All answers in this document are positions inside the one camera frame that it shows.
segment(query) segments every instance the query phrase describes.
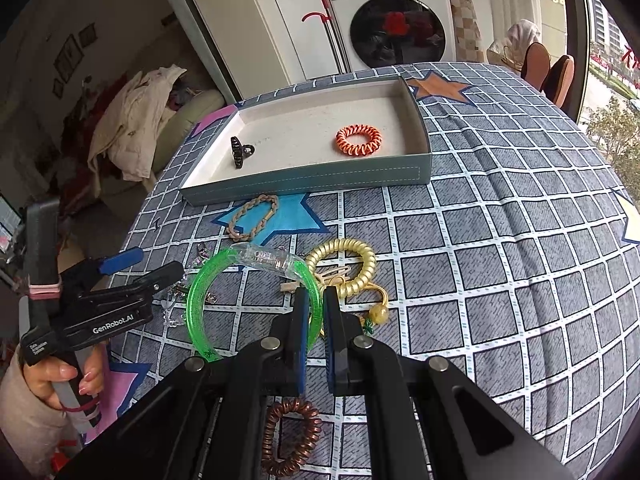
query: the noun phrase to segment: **checkered tablecloth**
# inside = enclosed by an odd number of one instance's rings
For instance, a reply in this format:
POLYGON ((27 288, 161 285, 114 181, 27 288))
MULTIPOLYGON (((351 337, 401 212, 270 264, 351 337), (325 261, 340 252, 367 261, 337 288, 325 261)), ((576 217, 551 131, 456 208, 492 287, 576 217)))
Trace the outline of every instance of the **checkered tablecloth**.
MULTIPOLYGON (((576 124, 506 68, 429 63, 328 76, 244 105, 350 79, 435 70, 474 85, 474 105, 444 98, 418 103, 433 150, 428 186, 310 193, 306 204, 327 234, 275 235, 268 246, 306 255, 334 237, 366 240, 378 256, 375 281, 389 291, 390 321, 375 337, 416 359, 441 354, 491 395, 574 473, 591 477, 613 452, 640 396, 640 260, 622 241, 620 180, 576 124)), ((146 199, 126 240, 145 259, 113 285, 171 261, 193 261, 196 245, 230 244, 212 223, 238 203, 192 207, 178 185, 223 120, 187 140, 146 199)), ((327 263, 357 259, 339 254, 327 263)), ((281 280, 258 270, 224 272, 205 323, 222 355, 265 335, 290 309, 281 280)), ((349 298, 362 312, 375 294, 349 298)), ((140 330, 112 342, 118 359, 152 364, 136 398, 193 355, 186 327, 166 328, 160 308, 140 330)), ((174 307, 177 319, 184 305, 174 307)), ((310 353, 307 397, 324 432, 305 480, 370 476, 364 400, 333 398, 320 343, 310 353)), ((285 418, 286 453, 300 422, 285 418)))

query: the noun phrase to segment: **shallow box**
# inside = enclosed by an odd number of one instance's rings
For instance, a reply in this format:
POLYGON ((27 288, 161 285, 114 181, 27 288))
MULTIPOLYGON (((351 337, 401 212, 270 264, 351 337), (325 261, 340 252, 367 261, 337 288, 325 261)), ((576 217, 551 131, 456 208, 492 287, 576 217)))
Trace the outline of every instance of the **shallow box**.
MULTIPOLYGON (((353 142, 366 138, 349 137, 353 142)), ((429 136, 414 96, 399 76, 350 81, 240 108, 180 184, 191 205, 353 187, 427 184, 429 136), (335 134, 369 124, 382 145, 368 156, 338 149, 335 134), (236 169, 230 138, 255 146, 236 169)))

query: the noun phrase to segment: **green bracelet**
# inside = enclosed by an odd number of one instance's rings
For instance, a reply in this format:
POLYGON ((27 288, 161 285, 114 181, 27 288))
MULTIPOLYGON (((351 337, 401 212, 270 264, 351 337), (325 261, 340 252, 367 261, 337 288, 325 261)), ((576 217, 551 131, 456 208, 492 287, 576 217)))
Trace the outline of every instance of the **green bracelet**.
POLYGON ((318 283, 306 266, 306 263, 295 254, 268 249, 247 242, 233 244, 207 260, 196 275, 187 297, 186 321, 189 336, 196 350, 208 362, 222 359, 207 337, 204 329, 204 300, 213 280, 227 267, 244 265, 254 269, 266 270, 279 276, 302 282, 309 294, 310 322, 307 350, 311 349, 318 339, 322 328, 322 300, 318 283))

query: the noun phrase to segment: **silver screw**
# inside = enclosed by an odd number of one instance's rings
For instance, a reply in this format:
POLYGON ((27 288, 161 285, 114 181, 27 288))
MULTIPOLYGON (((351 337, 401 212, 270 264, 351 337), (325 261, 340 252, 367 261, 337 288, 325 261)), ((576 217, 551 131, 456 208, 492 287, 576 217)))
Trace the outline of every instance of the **silver screw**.
POLYGON ((449 361, 440 355, 436 355, 429 359, 429 366, 437 372, 443 372, 449 368, 449 361))
POLYGON ((260 341, 260 346, 265 350, 275 350, 280 347, 280 340, 277 337, 265 337, 260 341))
POLYGON ((199 372, 204 368, 204 359, 202 357, 189 357, 184 362, 184 367, 190 372, 199 372))
POLYGON ((358 348, 371 348, 373 346, 373 339, 368 335, 357 335, 353 338, 353 344, 358 348))

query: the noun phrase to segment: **grass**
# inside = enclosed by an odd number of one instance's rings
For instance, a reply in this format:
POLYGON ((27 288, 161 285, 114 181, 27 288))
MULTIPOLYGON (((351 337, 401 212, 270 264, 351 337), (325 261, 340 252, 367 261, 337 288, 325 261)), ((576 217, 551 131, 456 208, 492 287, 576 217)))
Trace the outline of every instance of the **grass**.
POLYGON ((602 81, 614 92, 619 93, 627 99, 637 99, 636 94, 634 94, 626 85, 618 81, 615 76, 611 76, 611 79, 607 79, 607 73, 603 70, 597 69, 591 63, 589 63, 589 72, 591 72, 594 76, 596 76, 597 79, 602 81))

